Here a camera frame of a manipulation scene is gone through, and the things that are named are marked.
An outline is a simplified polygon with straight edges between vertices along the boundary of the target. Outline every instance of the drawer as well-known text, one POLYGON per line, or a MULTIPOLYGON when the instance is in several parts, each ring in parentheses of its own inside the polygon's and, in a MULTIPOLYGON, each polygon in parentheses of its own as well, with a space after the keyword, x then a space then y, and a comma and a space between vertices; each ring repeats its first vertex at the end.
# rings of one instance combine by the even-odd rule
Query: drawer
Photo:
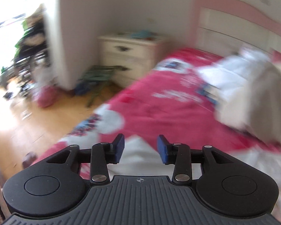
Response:
POLYGON ((112 81, 123 88, 128 87, 129 85, 131 85, 134 82, 133 79, 127 78, 119 73, 116 73, 113 76, 112 81))
POLYGON ((103 43, 104 52, 116 53, 122 56, 146 58, 146 47, 129 43, 106 41, 103 43))
POLYGON ((145 68, 139 63, 140 60, 131 57, 113 57, 104 56, 102 60, 103 66, 123 66, 128 68, 126 71, 117 70, 117 74, 137 80, 144 76, 145 68))

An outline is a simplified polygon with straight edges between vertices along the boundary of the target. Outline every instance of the pink headboard trim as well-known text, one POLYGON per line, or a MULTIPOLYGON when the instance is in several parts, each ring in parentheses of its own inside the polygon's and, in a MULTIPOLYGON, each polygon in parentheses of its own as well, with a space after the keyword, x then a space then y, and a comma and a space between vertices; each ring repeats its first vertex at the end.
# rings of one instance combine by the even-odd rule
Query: pink headboard trim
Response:
POLYGON ((273 51, 273 58, 272 58, 272 62, 273 63, 278 63, 278 62, 281 62, 281 53, 274 50, 273 51))
POLYGON ((194 47, 196 43, 201 8, 214 9, 235 15, 281 36, 281 23, 270 19, 263 12, 245 2, 240 0, 194 0, 192 12, 193 24, 191 27, 190 41, 191 47, 194 47))

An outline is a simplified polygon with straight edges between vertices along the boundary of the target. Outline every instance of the pink bag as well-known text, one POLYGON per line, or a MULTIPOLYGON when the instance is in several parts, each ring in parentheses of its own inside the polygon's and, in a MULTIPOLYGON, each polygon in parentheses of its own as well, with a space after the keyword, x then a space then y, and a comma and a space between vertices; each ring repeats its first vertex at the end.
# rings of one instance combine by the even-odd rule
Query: pink bag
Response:
POLYGON ((38 107, 45 108, 54 104, 57 98, 56 87, 46 85, 41 87, 40 91, 35 96, 35 101, 38 107))

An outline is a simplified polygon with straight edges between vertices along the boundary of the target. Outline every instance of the crosshair logo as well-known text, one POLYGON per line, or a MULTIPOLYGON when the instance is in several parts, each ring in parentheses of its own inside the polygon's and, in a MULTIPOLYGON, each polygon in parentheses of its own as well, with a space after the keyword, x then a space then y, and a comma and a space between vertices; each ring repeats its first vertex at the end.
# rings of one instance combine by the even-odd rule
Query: crosshair logo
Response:
POLYGON ((139 183, 142 183, 142 182, 144 182, 145 180, 144 180, 143 178, 138 178, 138 179, 136 179, 136 181, 139 182, 139 183))

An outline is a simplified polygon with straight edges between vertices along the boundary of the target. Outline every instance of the headboard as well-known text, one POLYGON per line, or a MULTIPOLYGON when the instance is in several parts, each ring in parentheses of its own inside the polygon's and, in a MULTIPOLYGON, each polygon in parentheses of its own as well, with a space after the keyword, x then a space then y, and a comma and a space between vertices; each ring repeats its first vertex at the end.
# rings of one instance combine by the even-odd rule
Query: headboard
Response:
POLYGON ((191 46, 220 56, 244 44, 281 53, 281 23, 239 0, 194 0, 191 46))

